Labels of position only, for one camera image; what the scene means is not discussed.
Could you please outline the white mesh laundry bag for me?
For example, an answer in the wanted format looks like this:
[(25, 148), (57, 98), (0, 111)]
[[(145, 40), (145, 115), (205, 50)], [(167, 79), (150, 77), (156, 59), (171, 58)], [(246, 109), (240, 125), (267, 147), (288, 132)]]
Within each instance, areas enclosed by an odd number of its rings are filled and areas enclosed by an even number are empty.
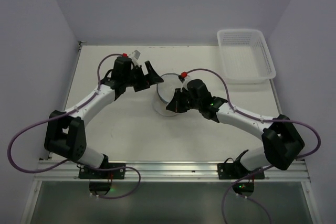
[(177, 113), (167, 110), (166, 106), (172, 101), (175, 89), (181, 88), (182, 82), (177, 73), (165, 73), (161, 78), (163, 82), (156, 85), (152, 107), (161, 116), (177, 116)]

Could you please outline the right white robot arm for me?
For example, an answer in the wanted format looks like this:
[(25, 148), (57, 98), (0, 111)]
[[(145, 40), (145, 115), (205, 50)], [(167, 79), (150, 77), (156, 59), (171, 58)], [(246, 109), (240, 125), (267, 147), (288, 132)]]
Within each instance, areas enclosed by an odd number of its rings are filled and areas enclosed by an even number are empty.
[(275, 119), (256, 114), (251, 119), (243, 116), (229, 106), (228, 100), (211, 95), (200, 79), (175, 89), (166, 109), (175, 113), (194, 109), (208, 120), (234, 126), (261, 140), (261, 148), (245, 150), (234, 161), (243, 172), (270, 165), (286, 170), (304, 148), (302, 137), (288, 117), (282, 114)]

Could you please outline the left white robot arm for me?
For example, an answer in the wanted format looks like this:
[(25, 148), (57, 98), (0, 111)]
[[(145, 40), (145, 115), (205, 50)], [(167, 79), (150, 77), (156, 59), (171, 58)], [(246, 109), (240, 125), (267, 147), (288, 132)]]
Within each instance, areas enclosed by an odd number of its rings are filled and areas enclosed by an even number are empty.
[(135, 59), (116, 55), (113, 68), (81, 102), (64, 112), (55, 110), (49, 116), (44, 148), (52, 153), (93, 169), (106, 169), (108, 157), (87, 146), (86, 126), (107, 105), (116, 101), (128, 87), (135, 92), (163, 82), (149, 61), (147, 72)]

